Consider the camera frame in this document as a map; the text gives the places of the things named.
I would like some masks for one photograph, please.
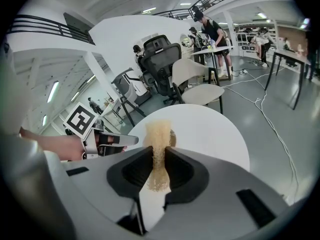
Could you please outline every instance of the table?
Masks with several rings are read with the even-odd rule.
[[[176,135],[176,147],[234,163],[250,170],[249,153],[241,133],[224,115],[206,106],[178,104],[159,109],[142,119],[128,135],[138,136],[136,145],[127,150],[143,146],[146,123],[167,119]],[[143,222],[150,230],[164,214],[165,196],[171,190],[153,192],[147,183],[139,193]]]
[[[274,53],[273,53],[272,65],[271,65],[271,69],[270,69],[268,80],[267,80],[265,88],[264,88],[265,90],[267,90],[268,85],[270,83],[270,79],[271,79],[271,76],[272,76],[273,71],[274,71],[274,66],[275,66],[275,61],[276,61],[276,57],[277,56],[279,56],[279,63],[278,63],[278,67],[277,67],[276,73],[275,73],[276,76],[278,74],[282,58],[290,59],[290,60],[293,60],[296,63],[300,64],[299,87],[298,87],[298,94],[296,96],[296,99],[295,99],[295,102],[294,102],[294,105],[293,105],[293,110],[294,110],[294,109],[296,109],[296,106],[297,106],[297,103],[298,103],[298,100],[299,100],[299,97],[300,97],[300,93],[301,93],[302,81],[303,81],[303,78],[304,78],[305,65],[310,65],[311,63],[307,60],[307,58],[305,56],[296,54],[295,52],[288,51],[288,50],[276,49],[274,51]]]
[[[224,51],[224,50],[228,50],[230,48],[233,48],[234,46],[220,46],[220,47],[213,47],[213,48],[208,48],[208,49],[204,49],[204,50],[200,50],[200,51],[197,51],[197,52],[194,52],[192,53],[191,55],[198,55],[198,54],[211,54],[211,58],[212,58],[212,63],[213,63],[213,67],[215,67],[217,70],[218,70],[218,64],[216,62],[216,58],[213,56],[214,53],[217,53],[217,52],[221,52],[221,51]],[[230,72],[229,72],[229,68],[228,68],[228,63],[227,63],[227,54],[225,52],[222,53],[223,57],[224,57],[224,60],[225,60],[225,65],[227,67],[226,71],[228,73],[228,80],[230,81],[231,80],[231,75],[230,75]]]

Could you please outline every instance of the white round table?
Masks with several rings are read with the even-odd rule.
[[[250,171],[249,153],[241,133],[228,118],[206,106],[178,104],[149,114],[129,132],[139,142],[127,150],[142,147],[146,123],[161,119],[171,121],[177,148],[219,158]]]

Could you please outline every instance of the man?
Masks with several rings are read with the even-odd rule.
[[[198,32],[197,32],[197,30],[195,29],[194,26],[191,27],[189,29],[189,31],[191,32],[191,34],[189,35],[189,38],[191,39],[191,43],[190,43],[189,46],[190,47],[193,46],[193,52],[194,53],[201,51],[201,48],[203,46],[205,46],[203,44],[201,35],[198,34]],[[194,55],[194,62],[204,65],[205,64],[205,55],[204,54]]]
[[[91,97],[88,98],[88,101],[89,101],[90,108],[92,108],[95,113],[98,113],[99,115],[101,115],[103,110],[99,107],[99,105],[95,103],[93,100],[91,100]]]
[[[227,46],[223,30],[221,27],[213,20],[208,20],[204,17],[204,14],[201,11],[197,11],[194,14],[194,17],[202,23],[202,33],[205,34],[206,38],[209,39],[209,37],[215,41],[215,46],[216,47],[222,47],[222,46]],[[215,52],[218,56],[218,61],[219,61],[219,66],[221,68],[221,74],[219,77],[222,77],[225,75],[225,72],[223,70],[224,62],[222,59],[222,54],[226,53],[226,61],[227,61],[227,67],[230,72],[230,75],[232,74],[232,62],[229,54],[229,50],[224,50],[224,51],[218,51]]]
[[[266,53],[271,46],[270,40],[259,36],[250,36],[248,38],[248,42],[255,45],[255,48],[258,52],[258,58],[261,60],[261,62],[263,62],[262,67],[266,68],[268,66]]]

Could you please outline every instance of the shorts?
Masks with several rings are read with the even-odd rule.
[[[221,41],[217,45],[217,47],[222,47],[222,46],[227,46],[227,43],[224,37],[221,39]],[[220,55],[220,54],[223,54],[223,52],[227,55],[229,53],[229,49],[218,51],[218,52],[215,52],[214,54]]]

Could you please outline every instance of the white cable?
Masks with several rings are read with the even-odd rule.
[[[294,196],[293,196],[293,202],[295,202],[295,201],[296,201],[296,195],[297,195],[298,188],[299,188],[299,181],[298,181],[298,177],[297,177],[297,169],[296,169],[296,166],[295,166],[295,164],[294,164],[294,161],[293,161],[293,159],[292,159],[292,157],[291,157],[291,154],[290,154],[290,151],[289,151],[287,145],[286,145],[285,142],[282,140],[282,138],[279,136],[279,134],[278,134],[278,132],[277,132],[274,124],[271,122],[271,120],[266,116],[265,112],[263,111],[263,102],[264,102],[264,100],[265,100],[265,98],[266,98],[266,96],[267,96],[267,91],[265,91],[265,94],[264,94],[264,96],[263,96],[262,101],[261,101],[260,98],[256,98],[255,101],[252,101],[252,100],[250,100],[250,99],[242,96],[240,93],[238,93],[238,92],[236,92],[236,91],[228,88],[229,86],[233,86],[233,85],[236,85],[236,84],[240,84],[240,83],[244,83],[244,82],[250,82],[250,81],[256,81],[259,85],[261,85],[261,87],[262,87],[263,89],[265,89],[264,86],[258,81],[258,79],[261,78],[261,77],[264,77],[264,76],[266,76],[266,75],[269,75],[269,74],[264,74],[264,75],[261,75],[261,76],[255,78],[255,77],[254,77],[253,75],[251,75],[250,73],[248,73],[248,72],[246,72],[246,73],[247,73],[249,76],[251,76],[253,79],[252,79],[252,80],[245,80],[245,81],[240,81],[240,82],[232,83],[232,84],[230,84],[230,85],[223,86],[222,88],[228,89],[228,90],[230,90],[230,91],[238,94],[239,96],[241,96],[241,97],[244,98],[245,100],[247,100],[247,101],[249,101],[249,102],[251,102],[251,103],[254,103],[254,105],[261,111],[261,113],[263,114],[264,118],[266,119],[266,121],[268,122],[268,124],[270,125],[270,127],[271,127],[271,128],[273,129],[273,131],[275,132],[276,136],[278,137],[280,143],[281,143],[282,146],[283,146],[283,149],[284,149],[286,155],[287,155],[288,158],[289,158],[290,167],[291,167],[291,171],[292,171],[292,174],[291,174],[291,182],[290,182],[290,186],[289,186],[288,191],[289,191],[289,190],[291,189],[291,187],[292,187],[293,179],[295,178],[295,180],[296,180],[296,189],[295,189]],[[258,105],[257,105],[257,102],[259,102],[259,101],[261,101],[261,108],[258,107]]]

